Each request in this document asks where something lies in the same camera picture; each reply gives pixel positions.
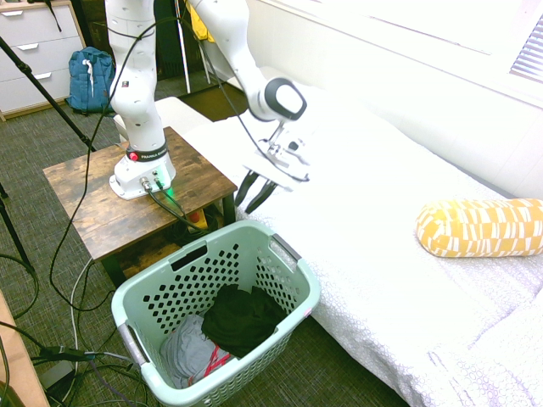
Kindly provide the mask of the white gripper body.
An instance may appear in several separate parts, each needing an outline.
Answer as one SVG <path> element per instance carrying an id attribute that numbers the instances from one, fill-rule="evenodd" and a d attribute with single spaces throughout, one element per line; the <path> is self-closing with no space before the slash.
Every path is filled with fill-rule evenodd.
<path id="1" fill-rule="evenodd" d="M 277 126 L 273 131 L 249 133 L 253 147 L 244 158 L 244 167 L 275 182 L 287 191 L 309 181 L 308 142 L 313 129 L 304 126 Z"/>

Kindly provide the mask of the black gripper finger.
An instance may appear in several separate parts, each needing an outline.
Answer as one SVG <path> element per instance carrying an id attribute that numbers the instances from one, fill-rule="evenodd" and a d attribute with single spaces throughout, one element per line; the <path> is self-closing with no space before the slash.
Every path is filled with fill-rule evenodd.
<path id="1" fill-rule="evenodd" d="M 275 182 L 270 180 L 266 181 L 260 192 L 247 205 L 245 213 L 251 214 L 252 212 L 257 210 L 258 207 L 272 195 L 276 187 L 277 184 Z"/>
<path id="2" fill-rule="evenodd" d="M 247 192 L 249 191 L 250 187 L 253 185 L 253 183 L 256 181 L 256 172 L 253 170 L 249 170 L 247 175 L 244 177 L 241 185 L 238 188 L 238 193 L 234 199 L 234 205 L 239 206 L 245 199 Z"/>

